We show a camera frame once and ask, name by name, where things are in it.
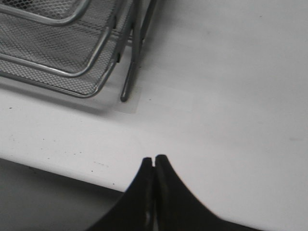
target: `white table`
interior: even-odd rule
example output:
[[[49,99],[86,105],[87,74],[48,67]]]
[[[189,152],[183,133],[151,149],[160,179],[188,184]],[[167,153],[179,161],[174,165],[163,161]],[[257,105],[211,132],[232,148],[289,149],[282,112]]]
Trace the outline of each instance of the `white table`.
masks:
[[[167,154],[216,214],[308,230],[308,2],[168,0],[136,87],[129,51],[95,98],[0,84],[0,157],[124,191]]]

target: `metal mesh tray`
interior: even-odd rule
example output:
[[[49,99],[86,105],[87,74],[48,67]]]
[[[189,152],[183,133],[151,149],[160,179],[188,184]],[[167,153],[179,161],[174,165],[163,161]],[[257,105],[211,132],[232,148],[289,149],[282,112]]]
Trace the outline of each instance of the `metal mesh tray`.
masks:
[[[59,76],[81,76],[106,44],[122,7],[122,0],[92,0],[85,14],[65,27],[0,13],[0,59]]]
[[[0,0],[0,12],[51,26],[83,15],[91,0]]]
[[[87,98],[95,95],[108,79],[117,62],[118,53],[126,45],[134,16],[132,6],[133,0],[125,1],[123,14],[116,27],[119,35],[110,37],[91,70],[84,75],[64,78],[4,60],[0,60],[0,75],[75,97]]]

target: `dark floor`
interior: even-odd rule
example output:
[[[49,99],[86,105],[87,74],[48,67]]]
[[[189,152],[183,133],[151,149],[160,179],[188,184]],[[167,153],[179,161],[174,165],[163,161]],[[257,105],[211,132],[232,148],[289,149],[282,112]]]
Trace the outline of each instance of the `dark floor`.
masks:
[[[84,231],[121,194],[0,159],[0,231]]]

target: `desk organizer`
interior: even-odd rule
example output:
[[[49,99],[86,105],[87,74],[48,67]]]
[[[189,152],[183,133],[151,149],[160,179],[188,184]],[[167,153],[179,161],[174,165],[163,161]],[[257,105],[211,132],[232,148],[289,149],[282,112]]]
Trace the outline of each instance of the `desk organizer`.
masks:
[[[131,39],[128,99],[156,0],[0,0],[0,75],[80,98],[97,94]]]

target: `metal leg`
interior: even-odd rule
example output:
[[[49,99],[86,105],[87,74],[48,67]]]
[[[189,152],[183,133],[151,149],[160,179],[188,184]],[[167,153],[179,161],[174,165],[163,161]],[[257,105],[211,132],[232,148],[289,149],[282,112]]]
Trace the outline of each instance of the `metal leg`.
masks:
[[[132,28],[132,55],[131,62],[128,70],[127,77],[125,79],[124,87],[121,94],[121,101],[126,102],[129,98],[134,80],[137,75],[138,66],[140,62],[140,52],[142,48],[142,41],[148,30],[157,0],[151,0],[146,15],[144,17],[143,23],[141,24],[141,10],[142,10],[142,0],[135,0],[135,22]]]

